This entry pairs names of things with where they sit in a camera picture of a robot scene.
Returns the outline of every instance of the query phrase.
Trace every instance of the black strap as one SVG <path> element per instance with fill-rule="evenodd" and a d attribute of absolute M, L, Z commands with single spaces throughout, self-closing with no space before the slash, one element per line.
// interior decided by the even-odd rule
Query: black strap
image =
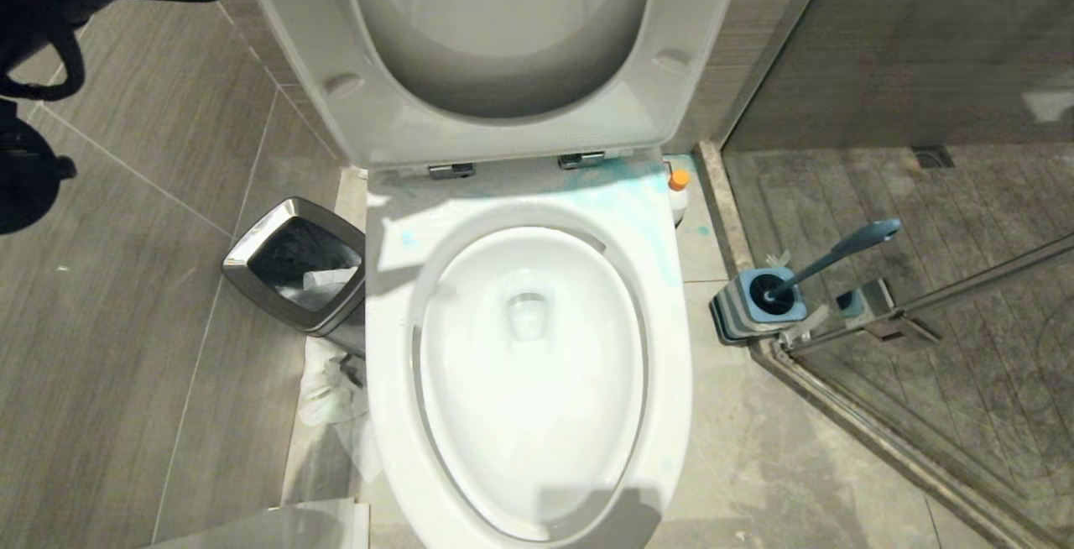
<path fill-rule="evenodd" d="M 0 78 L 0 97 L 44 99 L 57 101 L 77 92 L 86 82 L 86 67 L 82 59 L 82 48 L 74 37 L 74 30 L 67 24 L 63 14 L 54 0 L 14 0 L 26 10 L 26 16 L 38 24 L 38 29 L 53 44 L 67 70 L 67 78 L 56 86 L 39 86 L 35 83 L 14 82 L 11 77 Z"/>

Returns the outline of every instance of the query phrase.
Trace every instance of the white toilet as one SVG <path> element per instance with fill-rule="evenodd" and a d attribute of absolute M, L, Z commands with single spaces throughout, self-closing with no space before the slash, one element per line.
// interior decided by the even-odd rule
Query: white toilet
<path fill-rule="evenodd" d="M 371 408 L 419 537 L 643 547 L 691 420 L 659 146 L 729 0 L 260 1 L 369 170 Z"/>

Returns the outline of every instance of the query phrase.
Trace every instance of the blue toilet brush handle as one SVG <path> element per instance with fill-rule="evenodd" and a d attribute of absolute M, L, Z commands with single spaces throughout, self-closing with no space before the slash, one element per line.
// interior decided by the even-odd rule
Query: blue toilet brush handle
<path fill-rule="evenodd" d="M 777 288 L 765 292 L 765 301 L 774 302 L 775 298 L 782 295 L 789 291 L 795 285 L 798 285 L 806 278 L 813 276 L 813 274 L 818 273 L 840 259 L 847 258 L 857 251 L 863 251 L 868 247 L 872 247 L 874 244 L 884 243 L 886 240 L 890 240 L 891 236 L 901 230 L 902 222 L 898 217 L 891 217 L 887 220 L 879 220 L 879 222 L 872 222 L 865 225 L 865 227 L 859 228 L 854 234 L 848 235 L 844 240 L 840 240 L 831 250 L 828 251 L 823 258 L 817 259 L 817 261 L 806 266 L 806 270 L 799 271 L 793 277 L 784 280 Z"/>

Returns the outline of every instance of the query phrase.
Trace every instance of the stainless steel trash can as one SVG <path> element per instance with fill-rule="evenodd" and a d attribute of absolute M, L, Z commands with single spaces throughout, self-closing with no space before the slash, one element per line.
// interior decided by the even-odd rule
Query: stainless steel trash can
<path fill-rule="evenodd" d="M 365 355 L 365 235 L 333 212 L 288 198 L 246 231 L 222 271 L 276 318 Z"/>

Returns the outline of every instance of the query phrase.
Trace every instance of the wall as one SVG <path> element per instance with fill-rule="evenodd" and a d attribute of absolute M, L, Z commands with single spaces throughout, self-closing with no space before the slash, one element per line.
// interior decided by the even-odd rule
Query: wall
<path fill-rule="evenodd" d="M 665 151 L 722 144 L 809 0 L 731 0 L 694 99 Z"/>
<path fill-rule="evenodd" d="M 729 146 L 1061 143 L 1072 112 L 1074 0 L 814 0 Z"/>
<path fill-rule="evenodd" d="M 280 501 L 303 338 L 221 281 L 339 165 L 217 3 L 119 1 L 88 83 L 20 116 L 70 156 L 41 222 L 0 236 L 3 546 L 132 548 Z M 48 82 L 54 55 L 16 77 Z"/>

